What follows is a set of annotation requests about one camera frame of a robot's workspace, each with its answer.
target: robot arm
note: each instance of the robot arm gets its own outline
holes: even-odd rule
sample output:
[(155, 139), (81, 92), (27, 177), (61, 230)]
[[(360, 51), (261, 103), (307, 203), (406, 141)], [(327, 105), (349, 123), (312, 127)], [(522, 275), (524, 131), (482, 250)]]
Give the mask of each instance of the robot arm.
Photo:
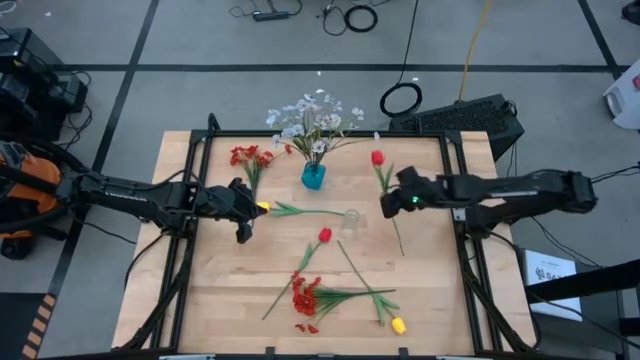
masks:
[[(591, 179), (579, 172), (539, 170), (528, 175), (483, 179), (475, 175), (438, 175), (434, 181), (419, 176), (414, 167), (396, 174), (397, 189), (380, 199), (382, 213), (391, 218), (405, 211), (430, 208), (457, 209), (471, 234), (488, 235), (498, 223), (513, 224), (524, 217), (553, 210), (584, 214), (597, 198)], [(500, 205), (480, 205), (487, 199), (504, 199)]]

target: clear glass cup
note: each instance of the clear glass cup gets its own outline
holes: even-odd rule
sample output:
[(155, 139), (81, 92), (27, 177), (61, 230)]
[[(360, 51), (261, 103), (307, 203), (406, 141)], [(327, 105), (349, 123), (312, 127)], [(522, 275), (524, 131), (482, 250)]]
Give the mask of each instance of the clear glass cup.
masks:
[(344, 240), (355, 240), (358, 237), (358, 221), (360, 213), (356, 210), (347, 210), (342, 216), (342, 229), (340, 235)]

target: red flower bunch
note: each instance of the red flower bunch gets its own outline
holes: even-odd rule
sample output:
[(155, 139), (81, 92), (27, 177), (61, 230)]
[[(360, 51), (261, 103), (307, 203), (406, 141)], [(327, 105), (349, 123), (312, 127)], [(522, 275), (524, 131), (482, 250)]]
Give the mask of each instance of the red flower bunch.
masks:
[(271, 165), (271, 163), (282, 154), (274, 156), (270, 151), (260, 153), (258, 151), (258, 145), (251, 145), (248, 148), (236, 146), (231, 150), (231, 160), (229, 163), (231, 166), (238, 164), (242, 166), (249, 178), (249, 186), (251, 186), (251, 191), (253, 192), (253, 197), (255, 199), (262, 171), (269, 167), (269, 165)]
[(293, 306), (295, 309), (303, 315), (314, 316), (316, 314), (316, 305), (318, 300), (314, 295), (314, 289), (320, 284), (320, 276), (308, 285), (305, 285), (305, 278), (298, 277), (294, 273), (293, 280)]

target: white paper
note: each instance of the white paper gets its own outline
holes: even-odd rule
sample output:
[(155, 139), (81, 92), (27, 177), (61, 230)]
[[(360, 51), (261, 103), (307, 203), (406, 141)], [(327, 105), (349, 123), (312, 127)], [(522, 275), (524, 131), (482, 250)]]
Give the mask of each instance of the white paper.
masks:
[[(525, 250), (525, 265), (527, 285), (539, 284), (559, 277), (576, 274), (575, 262), (531, 250)], [(566, 306), (576, 311), (581, 311), (580, 298), (555, 300), (552, 301), (552, 303)], [(536, 313), (582, 321), (582, 316), (547, 303), (537, 303), (529, 306), (531, 307), (531, 310)]]

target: yellow cable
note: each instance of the yellow cable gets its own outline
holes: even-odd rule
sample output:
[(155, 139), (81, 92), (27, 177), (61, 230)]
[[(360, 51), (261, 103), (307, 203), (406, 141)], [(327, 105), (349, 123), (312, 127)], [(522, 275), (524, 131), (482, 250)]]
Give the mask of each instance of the yellow cable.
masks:
[(487, 14), (489, 13), (490, 7), (491, 7), (491, 0), (487, 0), (487, 2), (484, 5), (484, 10), (482, 11), (482, 18), (480, 19), (480, 24), (478, 24), (476, 33), (473, 34), (473, 40), (471, 40), (469, 53), (467, 53), (467, 62), (465, 62), (464, 64), (464, 73), (462, 74), (462, 85), (460, 85), (460, 93), (458, 94), (458, 101), (462, 101), (464, 86), (465, 86), (465, 83), (467, 82), (467, 72), (469, 71), (469, 63), (471, 62), (471, 54), (473, 53), (473, 49), (476, 47), (476, 40), (478, 40), (478, 35), (480, 35), (480, 30), (482, 30), (482, 25), (484, 25), (484, 21), (487, 20)]

